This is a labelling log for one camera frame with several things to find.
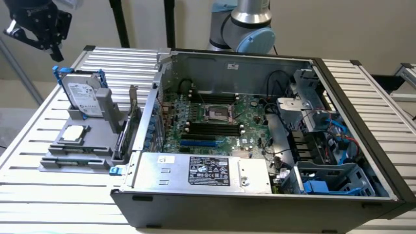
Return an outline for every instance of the blue latch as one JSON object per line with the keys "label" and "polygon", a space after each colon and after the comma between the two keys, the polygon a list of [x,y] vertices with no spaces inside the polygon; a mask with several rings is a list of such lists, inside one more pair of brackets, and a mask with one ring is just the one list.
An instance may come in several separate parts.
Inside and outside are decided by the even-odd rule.
{"label": "blue latch", "polygon": [[110,176],[121,176],[122,175],[122,168],[121,167],[110,167],[108,174]]}
{"label": "blue latch", "polygon": [[304,183],[305,193],[310,195],[348,195],[356,196],[360,194],[361,188],[354,188],[349,191],[329,191],[325,181],[309,180]]}

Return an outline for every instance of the sticker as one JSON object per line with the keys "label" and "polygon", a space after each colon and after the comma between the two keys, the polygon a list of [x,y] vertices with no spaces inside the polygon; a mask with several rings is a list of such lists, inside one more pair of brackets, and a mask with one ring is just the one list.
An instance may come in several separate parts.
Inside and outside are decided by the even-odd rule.
{"label": "sticker", "polygon": [[174,156],[160,155],[157,163],[174,163]]}
{"label": "sticker", "polygon": [[238,70],[238,64],[228,63],[226,69]]}
{"label": "sticker", "polygon": [[102,117],[93,88],[88,84],[80,83],[68,83],[68,87],[78,110],[88,116]]}
{"label": "sticker", "polygon": [[228,158],[189,157],[189,177],[192,185],[229,186]]}

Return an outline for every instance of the chip component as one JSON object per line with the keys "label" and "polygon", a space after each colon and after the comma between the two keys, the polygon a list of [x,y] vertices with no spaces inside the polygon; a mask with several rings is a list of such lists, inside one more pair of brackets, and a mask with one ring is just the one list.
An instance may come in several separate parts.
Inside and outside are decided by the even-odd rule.
{"label": "chip component", "polygon": [[249,158],[249,152],[245,150],[233,150],[232,156],[240,157],[240,158]]}
{"label": "chip component", "polygon": [[228,117],[229,117],[228,108],[226,107],[210,106],[208,108],[208,116],[212,119],[228,120]]}

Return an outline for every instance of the hard drive label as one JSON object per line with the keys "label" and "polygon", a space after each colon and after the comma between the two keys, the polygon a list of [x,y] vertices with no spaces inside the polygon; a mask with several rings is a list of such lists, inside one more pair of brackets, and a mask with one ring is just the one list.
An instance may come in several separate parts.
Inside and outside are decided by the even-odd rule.
{"label": "hard drive label", "polygon": [[101,117],[101,109],[93,88],[88,84],[80,83],[68,83],[68,87],[78,110],[88,116]]}
{"label": "hard drive label", "polygon": [[229,186],[228,158],[189,157],[189,177],[192,185]]}

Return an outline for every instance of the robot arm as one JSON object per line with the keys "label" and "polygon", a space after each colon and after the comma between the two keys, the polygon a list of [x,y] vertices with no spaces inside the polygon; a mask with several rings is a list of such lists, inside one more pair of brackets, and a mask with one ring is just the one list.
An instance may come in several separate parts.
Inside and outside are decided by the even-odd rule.
{"label": "robot arm", "polygon": [[[4,34],[46,51],[56,62],[62,61],[60,46],[68,36],[72,15],[60,11],[52,0],[4,0],[4,3],[12,18]],[[26,37],[24,29],[34,34],[37,40]]]}
{"label": "robot arm", "polygon": [[212,6],[209,50],[266,54],[274,44],[269,0],[217,0]]}

